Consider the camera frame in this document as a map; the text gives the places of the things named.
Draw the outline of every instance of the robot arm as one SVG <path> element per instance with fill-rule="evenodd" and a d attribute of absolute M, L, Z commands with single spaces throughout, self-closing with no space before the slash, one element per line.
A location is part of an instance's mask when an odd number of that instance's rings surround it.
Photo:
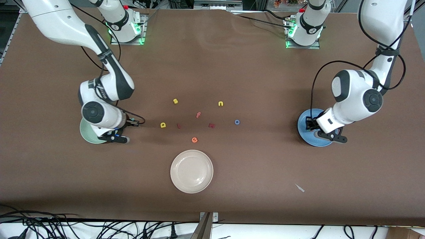
<path fill-rule="evenodd" d="M 78 91 L 81 114 L 98 137 L 123 128 L 126 115 L 110 103 L 128 99 L 134 91 L 134 83 L 99 33 L 77 17 L 67 0 L 23 2 L 37 28 L 47 38 L 61 44 L 84 46 L 97 54 L 109 74 L 81 83 Z M 117 140 L 127 141 L 124 137 Z"/>
<path fill-rule="evenodd" d="M 140 36 L 140 13 L 124 9 L 119 0 L 89 0 L 99 9 L 106 24 L 113 32 L 112 37 L 120 43 L 131 42 Z"/>
<path fill-rule="evenodd" d="M 309 0 L 305 12 L 298 12 L 295 26 L 288 36 L 301 46 L 310 46 L 319 37 L 323 23 L 331 12 L 329 0 Z"/>
<path fill-rule="evenodd" d="M 362 22 L 365 30 L 387 46 L 393 42 L 394 46 L 399 46 L 400 40 L 396 39 L 403 30 L 406 1 L 365 0 L 365 7 L 360 16 L 364 19 Z M 390 85 L 391 71 L 398 55 L 397 48 L 383 51 L 385 47 L 379 45 L 376 53 L 378 56 L 368 72 L 343 70 L 335 75 L 331 87 L 337 102 L 313 119 L 317 122 L 314 125 L 322 131 L 318 132 L 317 137 L 333 140 L 333 132 L 336 129 L 365 119 L 381 109 L 382 95 L 386 90 L 380 84 L 387 88 Z"/>

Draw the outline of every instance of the white plate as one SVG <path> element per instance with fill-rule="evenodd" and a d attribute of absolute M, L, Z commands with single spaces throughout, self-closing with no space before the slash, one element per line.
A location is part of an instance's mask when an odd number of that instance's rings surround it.
<path fill-rule="evenodd" d="M 199 193 L 213 179 L 212 165 L 210 158 L 199 150 L 181 152 L 171 165 L 171 181 L 184 193 Z"/>

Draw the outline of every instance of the brown tablecloth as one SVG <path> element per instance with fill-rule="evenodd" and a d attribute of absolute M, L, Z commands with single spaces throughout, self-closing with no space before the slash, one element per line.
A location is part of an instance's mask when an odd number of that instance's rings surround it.
<path fill-rule="evenodd" d="M 330 14 L 326 25 L 320 50 L 286 49 L 279 27 L 221 10 L 160 10 L 144 46 L 122 46 L 136 90 L 119 104 L 147 122 L 125 130 L 127 145 L 93 145 L 79 134 L 77 90 L 99 69 L 23 15 L 0 67 L 0 201 L 86 218 L 193 221 L 217 211 L 226 222 L 425 225 L 425 65 L 413 30 L 401 47 L 405 80 L 383 108 L 346 126 L 345 145 L 315 148 L 296 121 L 309 108 L 317 70 L 331 60 L 362 65 L 376 48 L 355 14 Z M 331 80 L 347 68 L 323 70 L 314 107 L 334 104 Z M 401 73 L 397 62 L 393 84 Z M 170 179 L 171 162 L 187 149 L 214 165 L 198 194 L 180 192 Z"/>

